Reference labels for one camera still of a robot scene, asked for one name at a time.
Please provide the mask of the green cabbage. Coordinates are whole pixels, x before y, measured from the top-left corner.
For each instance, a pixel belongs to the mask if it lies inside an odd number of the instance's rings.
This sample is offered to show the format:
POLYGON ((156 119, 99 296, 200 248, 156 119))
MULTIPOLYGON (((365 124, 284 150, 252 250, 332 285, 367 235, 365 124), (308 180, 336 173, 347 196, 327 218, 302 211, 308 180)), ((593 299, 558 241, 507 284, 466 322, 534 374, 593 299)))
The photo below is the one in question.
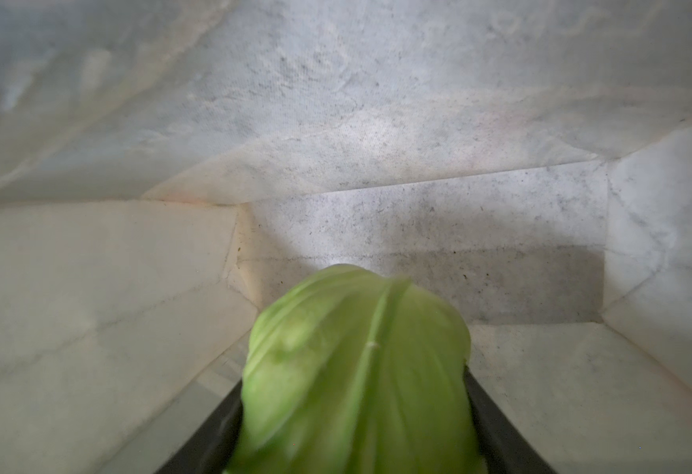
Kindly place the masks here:
POLYGON ((260 313, 231 473, 483 473, 464 387, 470 333, 408 278, 352 265, 260 313))

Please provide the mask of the cream canvas grocery bag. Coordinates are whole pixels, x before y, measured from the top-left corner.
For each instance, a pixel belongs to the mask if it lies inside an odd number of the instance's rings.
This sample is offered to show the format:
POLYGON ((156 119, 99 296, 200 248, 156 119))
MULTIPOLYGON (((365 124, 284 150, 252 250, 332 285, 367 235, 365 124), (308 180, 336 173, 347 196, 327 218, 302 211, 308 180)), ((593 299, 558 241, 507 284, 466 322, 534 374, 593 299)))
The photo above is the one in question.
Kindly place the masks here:
POLYGON ((692 1, 0 1, 0 473, 154 473, 313 272, 559 473, 692 473, 692 1))

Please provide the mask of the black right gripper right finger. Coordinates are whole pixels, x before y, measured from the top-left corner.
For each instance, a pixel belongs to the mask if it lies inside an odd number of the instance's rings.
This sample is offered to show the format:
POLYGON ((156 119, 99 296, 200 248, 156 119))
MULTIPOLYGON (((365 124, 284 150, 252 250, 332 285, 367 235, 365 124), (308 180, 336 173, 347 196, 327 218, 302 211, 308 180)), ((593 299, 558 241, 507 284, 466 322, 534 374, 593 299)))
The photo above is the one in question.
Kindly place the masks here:
POLYGON ((464 386, 472 409, 472 422, 478 435, 480 452, 486 460, 489 473, 557 473, 508 420, 468 367, 464 370, 464 386))

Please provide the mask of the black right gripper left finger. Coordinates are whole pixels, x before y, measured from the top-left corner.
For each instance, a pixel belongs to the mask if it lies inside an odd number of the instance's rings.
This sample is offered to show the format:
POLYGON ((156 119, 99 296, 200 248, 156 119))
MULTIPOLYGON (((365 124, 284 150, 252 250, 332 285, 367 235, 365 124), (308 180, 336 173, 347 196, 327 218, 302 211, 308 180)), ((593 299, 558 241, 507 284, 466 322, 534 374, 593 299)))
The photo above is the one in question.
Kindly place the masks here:
POLYGON ((209 418, 174 454, 157 474, 223 473, 237 446, 243 403, 239 381, 209 418))

